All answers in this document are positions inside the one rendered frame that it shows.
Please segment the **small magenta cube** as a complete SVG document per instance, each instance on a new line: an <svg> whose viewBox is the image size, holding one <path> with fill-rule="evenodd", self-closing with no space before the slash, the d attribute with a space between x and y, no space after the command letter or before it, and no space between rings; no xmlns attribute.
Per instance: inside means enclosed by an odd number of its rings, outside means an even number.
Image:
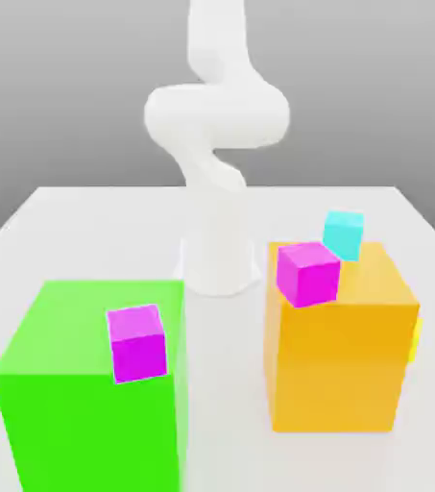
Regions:
<svg viewBox="0 0 435 492"><path fill-rule="evenodd" d="M166 336L156 304L109 310L106 317L117 384L167 374Z"/></svg>
<svg viewBox="0 0 435 492"><path fill-rule="evenodd" d="M278 247L277 286L294 308L335 301L341 260L318 241Z"/></svg>

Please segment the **small cyan cube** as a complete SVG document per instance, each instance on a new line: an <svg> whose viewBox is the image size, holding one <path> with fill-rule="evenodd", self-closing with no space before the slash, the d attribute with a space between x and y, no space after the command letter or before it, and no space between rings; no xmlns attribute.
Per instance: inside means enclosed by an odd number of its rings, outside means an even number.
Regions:
<svg viewBox="0 0 435 492"><path fill-rule="evenodd" d="M331 210L326 215L324 245L343 261L358 261L364 232L364 214Z"/></svg>

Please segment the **large orange box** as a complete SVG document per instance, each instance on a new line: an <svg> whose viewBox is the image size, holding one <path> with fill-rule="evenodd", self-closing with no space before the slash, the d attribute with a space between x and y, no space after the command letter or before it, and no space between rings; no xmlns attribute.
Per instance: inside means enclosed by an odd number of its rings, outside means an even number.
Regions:
<svg viewBox="0 0 435 492"><path fill-rule="evenodd" d="M267 252L263 366L276 432L387 432L420 304L379 242L340 271L336 301L293 307L276 282L279 243Z"/></svg>

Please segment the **large green box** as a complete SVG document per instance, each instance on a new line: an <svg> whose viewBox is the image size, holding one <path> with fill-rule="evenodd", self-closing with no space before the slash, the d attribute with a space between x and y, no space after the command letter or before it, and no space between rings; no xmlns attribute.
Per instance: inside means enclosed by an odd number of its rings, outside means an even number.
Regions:
<svg viewBox="0 0 435 492"><path fill-rule="evenodd" d="M144 305L159 310L167 374L116 383L107 314ZM44 283L0 357L0 411L23 492L183 492L183 283Z"/></svg>

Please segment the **small yellow cube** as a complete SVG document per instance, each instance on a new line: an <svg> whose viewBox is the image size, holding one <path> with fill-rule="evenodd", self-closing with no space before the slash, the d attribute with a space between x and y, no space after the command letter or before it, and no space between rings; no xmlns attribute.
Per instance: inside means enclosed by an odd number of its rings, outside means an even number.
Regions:
<svg viewBox="0 0 435 492"><path fill-rule="evenodd" d="M422 332L422 327L423 327L423 319L419 317L417 319L415 328L413 330L413 337L412 337L412 342L411 342L411 347L409 351L409 356L408 356L408 362L413 363L416 357L416 353L418 350L418 345L419 345L419 340Z"/></svg>

